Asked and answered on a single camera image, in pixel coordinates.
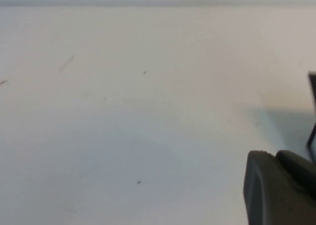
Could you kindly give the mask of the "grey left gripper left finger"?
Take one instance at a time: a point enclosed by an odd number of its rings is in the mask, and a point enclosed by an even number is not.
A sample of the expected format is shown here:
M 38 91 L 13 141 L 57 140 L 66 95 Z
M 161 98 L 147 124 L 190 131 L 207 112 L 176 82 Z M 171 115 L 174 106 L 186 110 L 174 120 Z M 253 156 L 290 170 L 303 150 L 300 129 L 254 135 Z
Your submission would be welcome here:
M 316 201 L 279 201 L 275 195 L 275 155 L 250 151 L 247 156 L 243 196 L 250 225 L 314 225 Z

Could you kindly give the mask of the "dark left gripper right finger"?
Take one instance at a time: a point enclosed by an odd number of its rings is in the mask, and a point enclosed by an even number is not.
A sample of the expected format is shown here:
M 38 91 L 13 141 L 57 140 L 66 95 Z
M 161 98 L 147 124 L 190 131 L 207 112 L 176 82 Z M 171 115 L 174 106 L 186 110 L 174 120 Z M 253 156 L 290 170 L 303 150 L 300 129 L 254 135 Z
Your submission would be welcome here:
M 276 156 L 276 198 L 282 202 L 316 200 L 316 166 L 304 157 L 288 150 Z

